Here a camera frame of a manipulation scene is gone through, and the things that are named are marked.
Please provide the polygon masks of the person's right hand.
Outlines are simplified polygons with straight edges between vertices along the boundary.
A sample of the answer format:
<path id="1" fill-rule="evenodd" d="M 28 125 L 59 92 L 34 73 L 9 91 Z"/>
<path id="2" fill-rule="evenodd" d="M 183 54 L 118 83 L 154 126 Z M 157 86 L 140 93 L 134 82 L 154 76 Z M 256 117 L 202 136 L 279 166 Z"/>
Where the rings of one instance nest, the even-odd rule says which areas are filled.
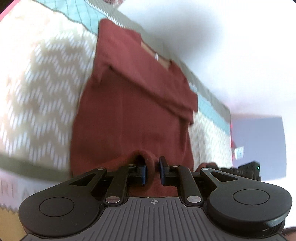
<path id="1" fill-rule="evenodd" d="M 282 231 L 282 235 L 288 241 L 296 241 L 296 227 L 285 228 Z"/>

